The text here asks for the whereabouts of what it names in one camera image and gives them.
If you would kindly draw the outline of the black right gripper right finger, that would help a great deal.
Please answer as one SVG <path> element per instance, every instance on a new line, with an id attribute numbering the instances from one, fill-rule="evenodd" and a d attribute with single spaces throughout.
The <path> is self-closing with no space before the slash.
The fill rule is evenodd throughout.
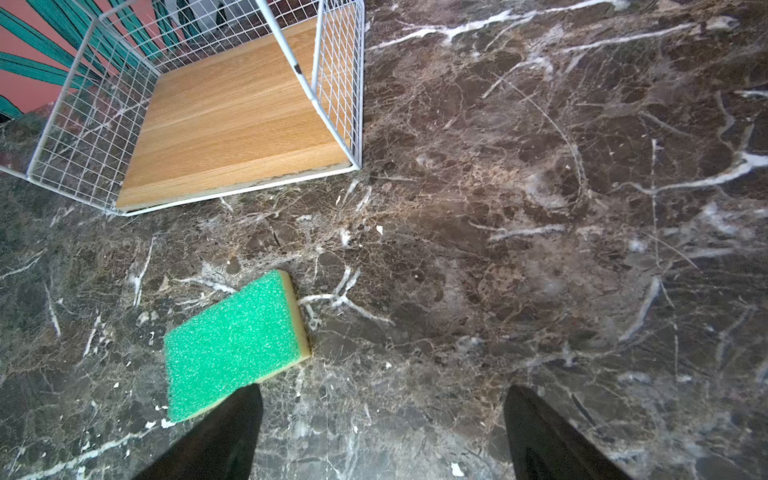
<path id="1" fill-rule="evenodd" d="M 503 415 L 518 479 L 629 477 L 528 387 L 509 387 Z"/>

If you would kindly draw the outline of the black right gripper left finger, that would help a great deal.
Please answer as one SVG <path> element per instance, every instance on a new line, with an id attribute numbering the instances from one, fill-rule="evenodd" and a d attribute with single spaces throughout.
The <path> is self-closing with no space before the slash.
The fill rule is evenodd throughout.
<path id="1" fill-rule="evenodd" d="M 247 479 L 263 417 L 257 384 L 233 392 L 137 479 Z"/>

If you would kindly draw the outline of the light green yellow sponge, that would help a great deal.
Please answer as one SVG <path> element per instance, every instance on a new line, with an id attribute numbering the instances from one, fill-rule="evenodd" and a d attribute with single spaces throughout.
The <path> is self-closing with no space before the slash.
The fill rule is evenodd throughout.
<path id="1" fill-rule="evenodd" d="M 310 356 L 290 276 L 269 271 L 166 334 L 169 420 L 201 415 Z"/>

